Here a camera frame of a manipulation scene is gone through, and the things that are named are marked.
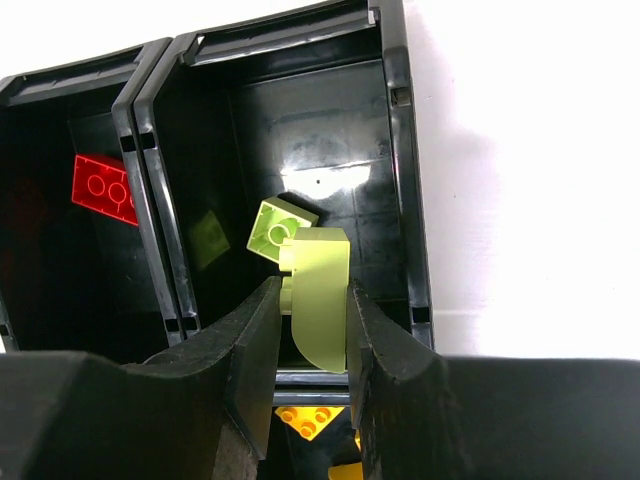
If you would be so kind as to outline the small green lego brick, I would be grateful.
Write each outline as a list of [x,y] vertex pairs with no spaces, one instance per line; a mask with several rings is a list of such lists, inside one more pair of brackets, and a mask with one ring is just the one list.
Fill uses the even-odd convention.
[[246,248],[271,262],[279,262],[280,248],[300,227],[314,227],[319,216],[277,196],[261,201]]

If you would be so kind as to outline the yellow long lego brick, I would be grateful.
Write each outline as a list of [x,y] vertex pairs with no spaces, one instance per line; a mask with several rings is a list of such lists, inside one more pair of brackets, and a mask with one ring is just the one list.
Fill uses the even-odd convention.
[[344,410],[343,406],[282,406],[275,409],[275,414],[302,439],[311,442]]

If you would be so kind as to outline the yellow rounded lego brick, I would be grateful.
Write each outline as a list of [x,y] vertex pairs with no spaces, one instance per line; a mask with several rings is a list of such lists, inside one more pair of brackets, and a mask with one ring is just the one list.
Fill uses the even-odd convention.
[[363,480],[363,464],[361,462],[337,465],[328,470],[329,480]]

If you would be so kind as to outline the red lego brick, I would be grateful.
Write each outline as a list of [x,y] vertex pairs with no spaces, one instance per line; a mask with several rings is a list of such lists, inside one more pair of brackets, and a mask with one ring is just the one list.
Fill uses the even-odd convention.
[[94,212],[137,226],[124,163],[100,154],[76,154],[71,201]]

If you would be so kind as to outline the light green square lego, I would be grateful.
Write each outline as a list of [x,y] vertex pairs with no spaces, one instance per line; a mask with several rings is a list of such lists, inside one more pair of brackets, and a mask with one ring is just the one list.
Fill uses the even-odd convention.
[[341,228],[300,227],[279,252],[281,313],[301,355],[326,372],[346,371],[350,241]]

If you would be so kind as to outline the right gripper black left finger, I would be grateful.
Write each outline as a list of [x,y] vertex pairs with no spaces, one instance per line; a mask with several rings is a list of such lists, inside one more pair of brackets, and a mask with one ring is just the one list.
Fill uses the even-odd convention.
[[281,281],[141,364],[1,358],[5,479],[252,479],[266,457]]

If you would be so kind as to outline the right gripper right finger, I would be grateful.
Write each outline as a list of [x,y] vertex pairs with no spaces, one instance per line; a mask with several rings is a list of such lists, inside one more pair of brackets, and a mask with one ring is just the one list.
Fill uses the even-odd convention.
[[633,360],[444,357],[352,283],[347,367],[368,479],[635,479]]

